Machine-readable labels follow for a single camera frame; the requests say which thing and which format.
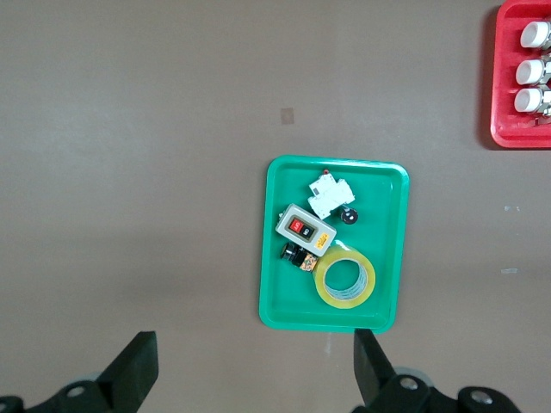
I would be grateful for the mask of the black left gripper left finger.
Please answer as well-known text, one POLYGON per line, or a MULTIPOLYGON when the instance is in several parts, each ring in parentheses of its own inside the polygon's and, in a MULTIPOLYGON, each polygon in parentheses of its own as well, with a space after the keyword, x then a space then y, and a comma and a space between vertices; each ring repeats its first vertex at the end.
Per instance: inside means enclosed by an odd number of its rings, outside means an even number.
POLYGON ((46 401, 27 407, 17 396, 2 396, 2 412, 136 412, 158 379, 158 339, 141 331, 94 378, 62 387, 46 401))

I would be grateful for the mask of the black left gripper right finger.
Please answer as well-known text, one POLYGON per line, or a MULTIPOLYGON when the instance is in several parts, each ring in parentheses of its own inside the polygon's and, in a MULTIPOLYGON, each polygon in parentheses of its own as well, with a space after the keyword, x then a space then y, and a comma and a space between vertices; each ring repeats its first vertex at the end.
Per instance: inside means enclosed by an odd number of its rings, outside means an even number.
POLYGON ((504 393, 467 386, 456 398, 441 393, 411 369, 397 370, 372 330, 354 332, 354 373, 363 404, 355 412, 518 412, 504 393))

